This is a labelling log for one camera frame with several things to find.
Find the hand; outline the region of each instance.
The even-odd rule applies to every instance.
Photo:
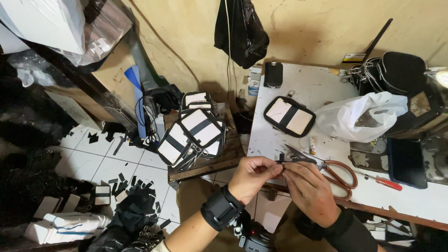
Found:
[[[247,205],[266,181],[280,178],[282,170],[282,165],[265,156],[244,157],[240,160],[228,190],[238,201]]]
[[[288,184],[293,202],[312,221],[327,228],[339,217],[329,181],[316,165],[307,162],[283,163],[283,177]]]

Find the wall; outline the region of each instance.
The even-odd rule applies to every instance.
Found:
[[[217,101],[226,100],[227,55],[213,47],[218,0],[121,1],[135,14],[140,39],[158,74],[184,92],[198,88],[191,73],[156,37],[144,17],[190,66],[201,89],[210,92]],[[346,53],[362,52],[392,17],[394,21],[372,56],[393,50],[418,55],[429,66],[448,65],[448,1],[252,2],[271,40],[266,59],[340,67]],[[115,76],[116,68],[110,70],[103,76],[103,82],[110,82]],[[241,83],[247,70],[235,65],[235,73],[236,82]]]

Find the black wrist strap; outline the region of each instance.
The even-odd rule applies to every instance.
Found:
[[[207,202],[202,204],[201,214],[213,229],[220,232],[242,209],[244,205],[233,197],[228,191],[228,186],[225,185],[220,190],[216,190]]]
[[[324,228],[324,238],[338,252],[377,252],[378,243],[368,229],[347,209],[336,222]]]

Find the white table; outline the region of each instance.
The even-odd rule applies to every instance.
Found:
[[[283,84],[281,88],[271,89],[260,85],[247,155],[266,156],[278,160],[280,151],[288,153],[285,143],[300,151],[308,151],[309,137],[316,136],[317,156],[325,159],[331,157],[332,160],[343,162],[355,169],[348,159],[350,155],[349,143],[338,139],[331,140],[317,125],[306,137],[298,139],[274,130],[266,122],[263,118],[266,106],[276,96],[286,96],[290,90],[295,91],[292,98],[311,111],[316,111],[322,107],[325,101],[334,102],[357,96],[356,89],[350,83],[341,83],[340,78],[331,73],[328,68],[283,63]],[[341,178],[347,182],[352,182],[352,178],[347,171],[334,165],[331,167]],[[361,171],[372,176],[388,177],[387,174],[363,169]],[[352,198],[349,201],[338,202],[339,204],[448,230],[448,186],[429,182],[427,189],[420,190],[402,185],[403,190],[396,191],[376,183],[373,179],[365,180],[359,174],[357,174],[357,177],[358,187],[352,190]],[[271,180],[269,182],[285,185],[284,180]],[[331,185],[334,195],[343,196],[345,194],[342,189]]]

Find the white wire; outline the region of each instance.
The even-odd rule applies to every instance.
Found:
[[[235,88],[233,90],[233,93],[235,95],[235,107],[237,108],[238,114],[240,114],[240,116],[242,116],[246,120],[253,121],[249,118],[246,118],[245,116],[243,116],[241,114],[240,109],[238,108],[238,104],[237,104],[237,81],[236,81],[237,76],[235,75],[235,71],[233,69],[233,60],[232,60],[232,55],[230,54],[230,22],[228,20],[227,0],[224,0],[224,3],[225,3],[225,12],[227,14],[228,56],[230,59],[230,64],[228,65],[228,67],[230,67],[230,78],[229,78],[229,76],[227,76],[227,78],[229,79],[229,82],[230,82],[230,88],[232,88],[232,73],[233,73],[233,76],[235,77]]]

